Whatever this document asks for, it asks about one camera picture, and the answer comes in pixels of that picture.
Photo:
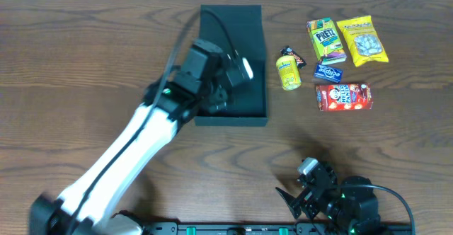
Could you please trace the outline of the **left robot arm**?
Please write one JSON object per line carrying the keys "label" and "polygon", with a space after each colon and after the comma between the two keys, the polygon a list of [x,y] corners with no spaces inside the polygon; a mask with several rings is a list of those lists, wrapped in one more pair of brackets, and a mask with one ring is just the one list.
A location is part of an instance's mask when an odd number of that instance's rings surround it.
{"label": "left robot arm", "polygon": [[40,195],[30,207],[29,234],[107,234],[121,197],[151,158],[211,98],[225,98],[238,78],[253,78],[248,61],[196,40],[174,80],[177,53],[149,85],[132,119],[105,153],[56,200]]}

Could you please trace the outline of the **small yellow can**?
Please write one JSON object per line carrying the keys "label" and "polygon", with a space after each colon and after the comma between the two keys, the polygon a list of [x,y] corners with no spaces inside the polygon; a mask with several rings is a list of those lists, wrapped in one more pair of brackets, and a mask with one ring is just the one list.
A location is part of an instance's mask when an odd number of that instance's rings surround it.
{"label": "small yellow can", "polygon": [[276,61],[276,67],[284,90],[291,91],[301,86],[302,81],[299,75],[299,69],[293,56],[281,56]]}

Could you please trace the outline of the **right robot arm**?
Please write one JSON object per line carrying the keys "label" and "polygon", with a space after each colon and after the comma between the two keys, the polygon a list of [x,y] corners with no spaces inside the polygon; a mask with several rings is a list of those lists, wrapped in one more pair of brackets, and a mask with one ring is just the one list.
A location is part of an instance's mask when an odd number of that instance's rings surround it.
{"label": "right robot arm", "polygon": [[351,176],[340,189],[332,166],[314,158],[303,160],[298,173],[297,181],[303,186],[298,196],[276,189],[295,219],[305,215],[312,221],[322,213],[330,219],[330,231],[337,234],[389,233],[387,225],[381,223],[378,200],[369,179]]}

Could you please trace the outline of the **yellow seed snack bag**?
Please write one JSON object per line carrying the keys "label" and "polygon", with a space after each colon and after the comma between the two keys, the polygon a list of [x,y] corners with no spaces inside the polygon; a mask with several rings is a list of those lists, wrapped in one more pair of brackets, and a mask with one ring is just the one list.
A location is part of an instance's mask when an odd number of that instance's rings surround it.
{"label": "yellow seed snack bag", "polygon": [[370,15],[338,21],[337,26],[343,34],[356,67],[367,62],[389,62]]}

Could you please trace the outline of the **black gift box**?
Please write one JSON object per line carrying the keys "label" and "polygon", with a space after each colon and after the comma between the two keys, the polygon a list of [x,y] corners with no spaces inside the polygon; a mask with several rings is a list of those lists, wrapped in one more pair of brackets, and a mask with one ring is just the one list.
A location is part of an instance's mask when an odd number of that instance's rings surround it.
{"label": "black gift box", "polygon": [[226,52],[233,68],[225,101],[195,117],[197,126],[264,127],[268,122],[266,47],[260,5],[202,5],[199,36]]}

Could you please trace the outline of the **green Pretz snack box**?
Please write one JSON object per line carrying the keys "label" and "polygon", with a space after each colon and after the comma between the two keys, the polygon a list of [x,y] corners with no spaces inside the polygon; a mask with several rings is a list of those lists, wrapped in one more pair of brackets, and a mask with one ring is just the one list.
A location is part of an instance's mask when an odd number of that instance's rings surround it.
{"label": "green Pretz snack box", "polygon": [[346,60],[346,53],[331,18],[308,21],[306,28],[319,64],[329,65]]}

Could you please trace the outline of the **red Hello Panda box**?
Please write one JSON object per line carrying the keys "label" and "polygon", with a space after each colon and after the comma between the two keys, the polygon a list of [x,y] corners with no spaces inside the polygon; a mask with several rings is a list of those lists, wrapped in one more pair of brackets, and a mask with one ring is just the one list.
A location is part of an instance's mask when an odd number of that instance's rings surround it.
{"label": "red Hello Panda box", "polygon": [[369,84],[329,84],[316,86],[320,111],[371,110],[373,97]]}

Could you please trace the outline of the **blue Eclipse gum pack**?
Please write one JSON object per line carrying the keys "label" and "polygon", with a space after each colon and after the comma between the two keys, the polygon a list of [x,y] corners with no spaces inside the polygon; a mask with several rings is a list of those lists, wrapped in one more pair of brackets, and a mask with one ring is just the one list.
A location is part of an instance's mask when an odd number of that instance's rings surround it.
{"label": "blue Eclipse gum pack", "polygon": [[324,79],[333,83],[340,83],[343,77],[343,71],[335,67],[330,67],[327,65],[317,64],[314,77],[318,79]]}

